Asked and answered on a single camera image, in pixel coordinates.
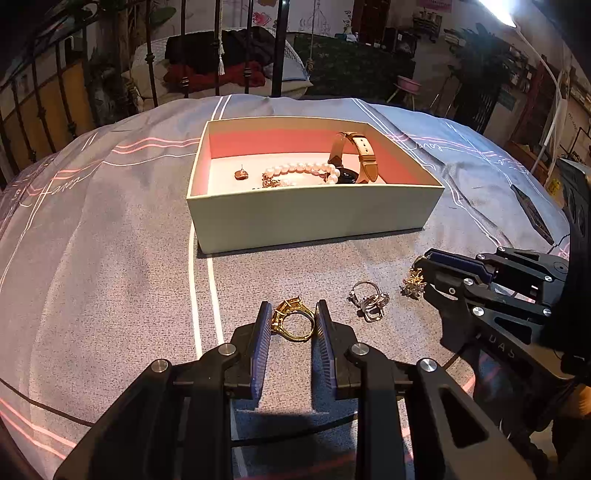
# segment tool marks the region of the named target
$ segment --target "metal bed frame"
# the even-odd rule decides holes
[[[56,152],[56,148],[54,146],[53,139],[51,137],[51,132],[47,125],[46,120],[46,110],[43,107],[43,103],[41,101],[41,95],[39,92],[39,84],[37,80],[37,65],[36,60],[44,54],[49,49],[55,49],[55,57],[56,57],[56,66],[57,66],[57,80],[59,83],[60,89],[60,96],[61,102],[64,107],[64,111],[66,113],[67,119],[67,129],[72,135],[72,139],[76,138],[76,123],[72,120],[72,114],[70,112],[70,107],[68,105],[68,98],[66,95],[66,90],[64,88],[63,82],[63,69],[61,68],[61,58],[60,58],[60,43],[66,40],[68,37],[76,34],[78,32],[82,32],[82,49],[83,49],[83,56],[82,56],[82,68],[85,80],[85,89],[88,96],[88,102],[90,105],[90,113],[92,115],[92,119],[96,127],[100,127],[100,120],[99,115],[96,109],[95,104],[95,96],[93,91],[93,85],[90,78],[90,67],[89,67],[89,58],[88,58],[88,50],[87,50],[87,29],[88,26],[95,23],[96,21],[100,20],[101,18],[107,17],[107,15],[116,15],[119,11],[132,7],[134,5],[138,5],[145,2],[146,9],[145,9],[145,28],[146,28],[146,44],[148,53],[145,57],[145,61],[148,64],[148,70],[150,73],[150,86],[152,90],[152,99],[154,101],[154,107],[158,106],[158,98],[156,94],[156,85],[154,80],[154,53],[152,52],[152,45],[151,45],[151,32],[150,32],[150,6],[151,0],[127,0],[123,7],[118,9],[106,11],[102,9],[96,0],[88,0],[84,5],[79,5],[78,8],[85,7],[86,5],[94,4],[96,5],[96,12],[92,14],[89,18],[86,18],[81,21],[76,21],[74,27],[69,30],[67,33],[61,35],[60,37],[56,38],[55,40],[47,43],[46,39],[51,38],[51,36],[57,31],[57,29],[71,16],[72,11],[68,8],[58,12],[57,14],[53,15],[49,18],[44,24],[39,26],[33,35],[33,38],[28,42],[27,47],[27,58],[19,65],[14,72],[10,75],[8,80],[0,86],[0,93],[2,93],[5,89],[11,88],[12,95],[14,97],[15,103],[15,113],[18,120],[18,125],[20,126],[20,130],[22,133],[22,137],[27,148],[28,158],[32,163],[37,161],[37,153],[33,150],[31,143],[29,141],[29,136],[25,129],[24,122],[22,120],[22,113],[21,113],[21,106],[18,103],[18,95],[17,95],[17,84],[16,80],[19,75],[21,75],[25,70],[31,67],[32,76],[33,76],[33,89],[35,95],[35,101],[37,103],[37,116],[43,126],[43,131],[45,132],[45,136],[47,138],[47,142],[49,147],[53,153]],[[218,57],[218,48],[219,48],[219,35],[220,35],[220,13],[221,13],[221,0],[215,0],[215,18],[214,18],[214,37],[212,43],[212,55],[215,55],[215,58]],[[186,5],[187,0],[181,0],[181,14],[180,14],[180,37],[181,37],[181,49],[182,55],[184,59],[184,45],[185,45],[185,22],[186,22]],[[254,0],[249,0],[248,4],[248,18],[246,22],[246,52],[245,52],[245,66],[244,66],[244,79],[245,79],[245,87],[244,93],[249,92],[249,79],[252,74],[249,68],[249,61],[251,59],[251,28],[252,28],[252,12],[253,12]],[[275,48],[274,48],[274,65],[273,65],[273,78],[272,78],[272,88],[271,88],[271,96],[272,97],[280,97],[281,96],[281,82],[282,82],[282,72],[283,72],[283,59],[285,53],[285,37],[287,33],[287,18],[289,15],[289,7],[290,7],[290,0],[280,0],[278,2],[277,7],[277,29],[275,31]],[[52,25],[55,25],[50,31],[46,31]],[[117,41],[118,36],[118,29],[113,29],[113,35],[115,36],[115,40]],[[42,48],[36,49],[40,44],[44,43]],[[181,82],[181,88],[184,93],[185,98],[189,98],[189,78],[186,76],[186,68],[183,72],[183,80]],[[220,85],[219,85],[219,74],[215,72],[215,91],[216,95],[219,96]],[[126,102],[127,99],[120,98],[119,100]],[[4,118],[2,117],[2,112],[0,111],[0,141],[2,142],[2,146],[4,147],[4,151],[6,152],[6,156],[8,159],[8,163],[15,175],[17,175],[21,169],[19,168],[15,157],[12,153],[10,139],[7,136],[5,125],[4,125]],[[4,188],[7,184],[6,178],[0,171],[0,187]]]

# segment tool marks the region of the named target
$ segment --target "bed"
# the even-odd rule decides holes
[[[424,229],[203,255],[185,195],[204,123],[265,115],[379,129],[446,188]],[[88,430],[84,423],[96,421],[153,359],[192,361],[254,321],[262,300],[277,305],[296,295],[308,305],[326,299],[333,320],[389,358],[444,364],[452,353],[439,343],[439,314],[400,296],[399,286],[432,247],[469,257],[500,245],[548,251],[511,184],[531,198],[554,239],[568,233],[540,184],[486,138],[450,120],[356,99],[182,99],[81,135],[23,171],[0,197],[0,377],[13,388],[0,385],[0,415],[33,467],[51,478]],[[568,258],[568,241],[554,253]],[[392,298],[380,322],[363,322],[346,301],[363,279]],[[475,373],[465,361],[448,371],[472,392]],[[296,432],[355,411],[354,401],[335,402],[321,386],[310,343],[274,336],[261,401],[232,404],[232,436]],[[259,480],[353,478],[355,439],[353,421],[237,448],[233,471]]]
[[[237,31],[239,28],[225,28],[225,31]],[[273,35],[273,30],[266,29]],[[200,30],[191,33],[205,32],[207,30]],[[164,76],[168,72],[169,61],[165,59],[166,45],[168,39],[171,37],[164,37],[151,42],[152,53],[154,54],[154,80],[156,87],[156,95],[158,104],[172,102],[184,98],[182,92],[171,91],[171,87],[164,80]],[[140,45],[134,53],[132,66],[122,76],[129,81],[129,88],[133,91],[136,107],[139,112],[150,110],[154,108],[154,100],[152,98],[152,89],[150,85],[150,74],[148,64],[145,61],[148,53],[147,44]],[[309,77],[306,73],[304,65],[302,64],[298,54],[295,52],[291,44],[285,42],[285,57],[284,57],[284,80],[281,84],[281,96],[286,96],[294,99],[301,98],[306,90],[312,86]],[[251,87],[250,94],[260,96],[271,96],[271,78],[270,75],[265,79],[265,85],[259,87]],[[233,93],[244,93],[244,87],[236,83],[227,83],[220,86],[220,95],[231,95]],[[189,98],[204,98],[215,95],[215,89],[205,89],[198,92],[189,93]]]

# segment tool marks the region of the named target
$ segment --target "red cloth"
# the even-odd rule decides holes
[[[251,87],[262,87],[265,84],[265,76],[263,75],[261,65],[257,61],[249,62],[249,65],[252,73],[248,85]],[[208,73],[207,75],[199,75],[188,65],[184,66],[184,68],[187,69],[186,75],[189,78],[189,92],[198,92],[200,90],[207,90],[215,87],[215,74]],[[220,85],[224,85],[225,83],[237,83],[244,87],[244,63],[233,65],[225,70],[226,73],[219,76]],[[167,74],[164,75],[164,81],[175,84],[181,88],[183,73],[183,65],[170,65]]]

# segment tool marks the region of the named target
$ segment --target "gold brooch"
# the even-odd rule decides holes
[[[420,256],[414,261],[413,266],[408,270],[408,277],[402,281],[404,285],[400,285],[400,293],[404,297],[410,297],[413,300],[418,300],[427,286],[427,282],[423,278],[423,269],[414,267],[421,258],[424,257]]]
[[[304,335],[303,337],[293,335],[292,333],[288,332],[283,326],[284,320],[289,315],[293,315],[294,313],[302,314],[310,321],[310,333]],[[284,300],[283,302],[281,302],[281,304],[273,312],[273,318],[271,321],[271,332],[278,333],[290,342],[305,342],[312,337],[315,325],[316,321],[314,319],[314,314],[312,313],[312,311],[306,305],[304,305],[304,302],[301,301],[301,298],[294,297],[292,299]]]
[[[267,175],[262,175],[262,187],[264,189],[271,189],[274,187],[281,187],[281,180],[275,180],[273,178],[267,177]]]

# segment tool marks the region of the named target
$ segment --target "door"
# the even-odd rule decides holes
[[[360,43],[382,43],[389,10],[390,0],[355,0],[351,26]]]

